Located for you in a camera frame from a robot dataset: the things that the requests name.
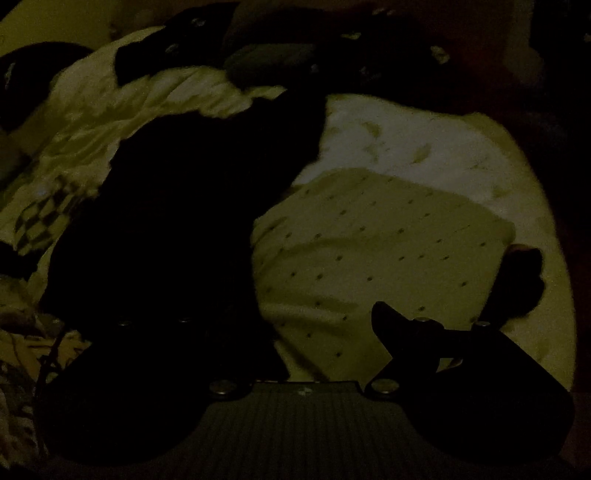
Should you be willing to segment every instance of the bed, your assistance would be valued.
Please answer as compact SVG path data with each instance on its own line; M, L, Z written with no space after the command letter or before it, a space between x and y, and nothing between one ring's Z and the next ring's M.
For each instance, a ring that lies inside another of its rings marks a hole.
M3 325L29 328L0 330L5 467L36 456L32 391L61 326L36 305L53 247L69 224L68 206L96 197L120 142L153 119L186 112L230 118L254 99L275 99L285 90L241 90L211 66L163 69L120 86L113 69L118 49L161 30L134 32L62 70L48 98L13 134L38 148L2 194L0 240L21 256L43 254L28 281L4 277L0 290L0 314L11 319ZM376 96L338 93L326 105L317 161L297 176L285 200L256 220L252 233L259 308L279 333L275 346L290 379L364 385L379 372L389 356L368 322L376 300L397 305L409 318L470 328L505 250L526 244L544 254L545 292L533 311L503 331L570 389L576 339L566 263L543 190L506 130L479 113L434 113ZM46 214L56 192L51 225L41 236L31 232L36 227L29 220ZM452 205L458 210L450 215ZM341 224L335 220L344 217ZM448 242L452 235L457 240ZM444 251L446 245L452 247ZM355 261L347 264L350 257ZM395 270L384 268L390 260ZM425 261L431 262L428 277L419 274ZM77 332L68 333L58 363L67 367L88 346Z

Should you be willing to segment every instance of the checkered fabric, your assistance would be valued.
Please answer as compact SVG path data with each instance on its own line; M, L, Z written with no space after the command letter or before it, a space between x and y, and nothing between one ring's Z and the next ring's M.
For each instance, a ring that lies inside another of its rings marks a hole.
M68 226L72 209L84 198L83 188L58 176L52 192L30 204L17 219L14 241L19 255L47 250Z

